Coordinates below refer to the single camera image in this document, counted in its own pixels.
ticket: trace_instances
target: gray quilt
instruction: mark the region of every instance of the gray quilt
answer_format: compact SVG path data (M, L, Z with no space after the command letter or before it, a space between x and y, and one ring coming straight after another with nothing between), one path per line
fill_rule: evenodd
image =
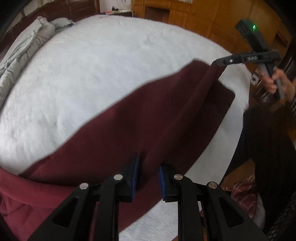
M37 17L21 32L0 62L0 109L20 72L36 51L56 33L72 25L73 21L67 18L48 22L46 18Z

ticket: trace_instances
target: wooden headboard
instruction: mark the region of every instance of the wooden headboard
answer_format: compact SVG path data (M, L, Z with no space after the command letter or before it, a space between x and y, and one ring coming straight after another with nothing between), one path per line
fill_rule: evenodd
M0 53L7 46L10 46L16 37L38 16L46 17L48 21L61 17L78 21L99 13L99 0L55 0L54 2L47 3L30 15L23 17L18 24L5 34L0 41Z

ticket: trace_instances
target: maroon fabric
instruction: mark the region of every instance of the maroon fabric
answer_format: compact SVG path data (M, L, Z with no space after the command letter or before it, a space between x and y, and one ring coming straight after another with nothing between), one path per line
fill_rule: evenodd
M103 182L135 152L139 190L134 203L120 204L120 230L140 218L160 200L161 163L184 174L216 133L234 98L217 81L223 71L193 61L138 88L19 177L0 169L0 212L16 237L27 240L75 186Z

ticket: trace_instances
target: black pants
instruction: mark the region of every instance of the black pants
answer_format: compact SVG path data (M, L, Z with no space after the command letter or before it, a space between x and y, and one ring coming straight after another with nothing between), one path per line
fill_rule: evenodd
M255 162L256 184L266 211L264 232L267 233L296 190L296 151L289 137L273 128L272 114L259 107L244 113L243 130L225 175L250 158ZM296 240L296 217L280 240Z

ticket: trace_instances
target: metal pin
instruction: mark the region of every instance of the metal pin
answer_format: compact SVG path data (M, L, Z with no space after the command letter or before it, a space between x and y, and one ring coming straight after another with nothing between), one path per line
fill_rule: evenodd
M182 176L181 174L176 174L176 175L174 176L174 178L175 178L176 180L181 180L181 179L183 178L183 176Z
M217 187L218 187L218 184L217 183L215 183L215 182L210 182L209 183L209 188L215 189Z
M115 179L116 181L119 181L119 180L123 179L123 175L121 175L121 174L116 174L116 175L114 176L114 179Z
M80 189L82 189L82 190L87 189L88 186L89 186L89 185L88 185L87 183L81 183L81 184L79 185Z

